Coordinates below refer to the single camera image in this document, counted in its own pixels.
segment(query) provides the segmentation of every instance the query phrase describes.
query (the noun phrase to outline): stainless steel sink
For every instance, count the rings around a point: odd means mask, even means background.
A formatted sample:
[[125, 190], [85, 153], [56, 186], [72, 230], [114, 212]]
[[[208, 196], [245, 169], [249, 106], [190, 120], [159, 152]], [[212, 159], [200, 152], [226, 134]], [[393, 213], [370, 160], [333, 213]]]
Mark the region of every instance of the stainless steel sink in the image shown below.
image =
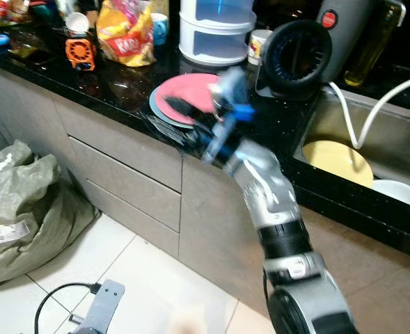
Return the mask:
[[[343, 91], [349, 105], [356, 136], [376, 100]], [[330, 140], [352, 146], [339, 99], [324, 91], [297, 148], [294, 157], [307, 162], [302, 146], [318, 140]], [[410, 185], [410, 110], [387, 104], [375, 118], [364, 146], [358, 151], [380, 179]]]

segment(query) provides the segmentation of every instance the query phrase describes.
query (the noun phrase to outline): label sticker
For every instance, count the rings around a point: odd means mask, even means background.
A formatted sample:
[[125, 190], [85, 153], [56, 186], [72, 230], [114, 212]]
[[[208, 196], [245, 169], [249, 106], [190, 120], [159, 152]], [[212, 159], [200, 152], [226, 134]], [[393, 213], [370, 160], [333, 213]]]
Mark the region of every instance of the label sticker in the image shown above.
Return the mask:
[[11, 160], [13, 160], [12, 158], [13, 155], [11, 153], [8, 153], [5, 160], [0, 162], [0, 172], [11, 162]]
[[0, 244], [19, 240], [29, 233], [29, 227], [24, 221], [20, 221], [13, 225], [0, 225]]

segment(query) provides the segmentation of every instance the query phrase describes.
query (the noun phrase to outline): pink plate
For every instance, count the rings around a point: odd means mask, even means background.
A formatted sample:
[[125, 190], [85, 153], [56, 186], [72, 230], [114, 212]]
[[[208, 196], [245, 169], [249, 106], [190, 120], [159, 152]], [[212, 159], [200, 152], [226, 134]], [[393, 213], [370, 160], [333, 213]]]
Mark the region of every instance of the pink plate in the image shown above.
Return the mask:
[[173, 77], [160, 85], [155, 95], [155, 103], [166, 117], [176, 122], [193, 125], [192, 118], [182, 115], [164, 101], [164, 96], [182, 98], [204, 112], [214, 112], [209, 84], [215, 84], [219, 77], [213, 74], [183, 74]]

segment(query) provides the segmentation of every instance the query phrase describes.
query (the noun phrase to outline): black cable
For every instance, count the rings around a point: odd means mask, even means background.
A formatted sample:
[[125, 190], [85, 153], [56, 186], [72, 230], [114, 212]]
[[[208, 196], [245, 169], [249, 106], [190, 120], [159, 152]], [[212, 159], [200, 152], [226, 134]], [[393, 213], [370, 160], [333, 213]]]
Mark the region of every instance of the black cable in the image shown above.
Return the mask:
[[63, 289], [64, 287], [74, 287], [74, 286], [80, 286], [80, 287], [88, 287], [90, 291], [92, 292], [92, 289], [97, 289], [96, 284], [88, 284], [88, 283], [68, 283], [61, 285], [60, 287], [57, 287], [55, 290], [49, 292], [45, 298], [40, 302], [40, 305], [38, 307], [38, 310], [36, 310], [36, 315], [35, 315], [35, 334], [39, 334], [39, 315], [40, 311], [44, 307], [45, 302], [57, 291]]
[[267, 287], [267, 273], [265, 272], [265, 269], [263, 269], [263, 294], [265, 295], [265, 301], [269, 302], [269, 297], [268, 297], [268, 287]]

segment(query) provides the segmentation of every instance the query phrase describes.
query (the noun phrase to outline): cabinet drawer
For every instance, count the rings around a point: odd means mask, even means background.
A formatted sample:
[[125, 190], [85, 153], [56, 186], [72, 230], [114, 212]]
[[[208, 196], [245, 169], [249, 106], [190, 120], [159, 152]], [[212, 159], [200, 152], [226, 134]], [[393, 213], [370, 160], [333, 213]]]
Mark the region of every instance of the cabinet drawer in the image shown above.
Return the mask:
[[92, 204], [105, 214], [163, 251], [178, 256], [178, 233], [90, 181], [85, 183], [84, 191]]
[[179, 230], [180, 194], [70, 137], [86, 179], [173, 230]]
[[143, 174], [181, 190], [182, 157], [171, 146], [53, 94], [67, 133]]

